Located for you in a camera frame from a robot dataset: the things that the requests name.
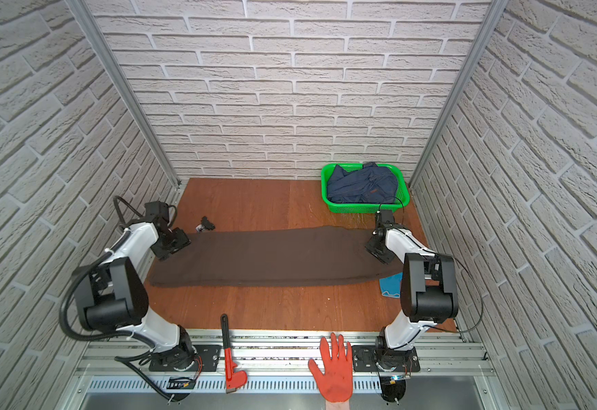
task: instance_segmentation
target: wooden floor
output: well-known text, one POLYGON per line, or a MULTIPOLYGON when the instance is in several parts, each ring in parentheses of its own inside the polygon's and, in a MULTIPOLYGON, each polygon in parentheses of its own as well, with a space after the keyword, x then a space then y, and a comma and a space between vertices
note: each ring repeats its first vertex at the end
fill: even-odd
MULTIPOLYGON (((207 216, 223 232, 374 227, 372 214, 331 213, 321 199, 320 184, 315 180, 191 179, 174 226, 193 232, 207 216)), ((413 203, 405 212, 404 225, 426 243, 413 203)), ((401 210, 394 217, 401 221, 401 210)), ((160 288, 147 283, 146 289, 157 313, 187 329, 218 329, 221 314, 227 313, 232 329, 379 331, 401 309, 398 299, 381 296, 378 281, 319 287, 160 288)), ((451 320, 442 327, 455 329, 451 320)))

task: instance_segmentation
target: white brick wall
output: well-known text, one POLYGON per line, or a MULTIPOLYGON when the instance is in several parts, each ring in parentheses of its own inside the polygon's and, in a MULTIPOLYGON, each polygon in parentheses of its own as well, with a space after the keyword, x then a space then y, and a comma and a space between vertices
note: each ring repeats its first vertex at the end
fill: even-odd
POLYGON ((185 179, 316 178, 378 150, 410 176, 419 153, 403 148, 424 146, 487 5, 89 1, 185 179), (240 161, 250 143, 256 155, 240 161), (300 163, 301 143, 320 160, 300 163))
POLYGON ((55 408, 83 349, 59 297, 114 240, 111 196, 170 192, 65 2, 0 0, 0 409, 55 408))
POLYGON ((413 191, 509 404, 597 409, 597 1, 510 0, 413 191))

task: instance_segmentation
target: green basket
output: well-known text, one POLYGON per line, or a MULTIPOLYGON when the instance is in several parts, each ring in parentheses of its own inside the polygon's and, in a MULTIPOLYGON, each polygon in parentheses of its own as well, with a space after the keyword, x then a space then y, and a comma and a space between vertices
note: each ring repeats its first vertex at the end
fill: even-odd
MULTIPOLYGON (((378 204, 373 203, 333 203, 328 200, 327 192, 326 192, 326 185, 328 180, 331 178, 333 171, 335 170, 335 166, 339 165, 340 167, 344 168, 344 170, 357 170, 362 169, 362 164, 354 163, 354 164, 328 164, 323 169, 321 169, 321 198, 326 205, 328 205, 328 209, 330 209, 333 213, 345 213, 345 214, 373 214, 379 209, 378 204)), ((408 193, 408 188, 406 187, 406 182, 403 180, 403 174, 401 174, 401 170, 395 167, 394 165, 390 164, 378 164, 379 167, 387 167, 392 171, 392 174, 396 176, 397 181, 399 182, 399 188, 396 190, 395 196, 401 200, 399 202, 397 199, 394 200, 394 204, 387 203, 381 205, 381 209, 392 209, 395 211, 397 209, 401 209, 408 205, 410 201, 410 195, 408 193)))

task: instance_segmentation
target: human hand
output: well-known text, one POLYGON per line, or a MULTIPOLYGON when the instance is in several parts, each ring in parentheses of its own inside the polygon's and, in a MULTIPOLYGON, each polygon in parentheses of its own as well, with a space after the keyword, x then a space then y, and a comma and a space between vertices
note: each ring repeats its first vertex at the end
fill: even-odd
POLYGON ((323 360, 325 373, 319 370, 314 359, 310 359, 308 367, 317 383, 319 392, 331 403, 347 401, 353 394, 353 357, 351 343, 346 343, 344 350, 344 337, 340 334, 339 339, 335 333, 331 333, 331 351, 328 349, 328 342, 325 337, 321 338, 319 351, 323 360))

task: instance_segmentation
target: dark blue clothing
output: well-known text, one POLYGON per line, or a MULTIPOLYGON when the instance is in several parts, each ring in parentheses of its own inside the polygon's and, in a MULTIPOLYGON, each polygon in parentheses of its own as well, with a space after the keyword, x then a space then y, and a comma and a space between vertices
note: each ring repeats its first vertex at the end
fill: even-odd
POLYGON ((326 189, 333 203, 394 203, 398 186, 389 168, 368 162, 350 172, 336 165, 326 189))

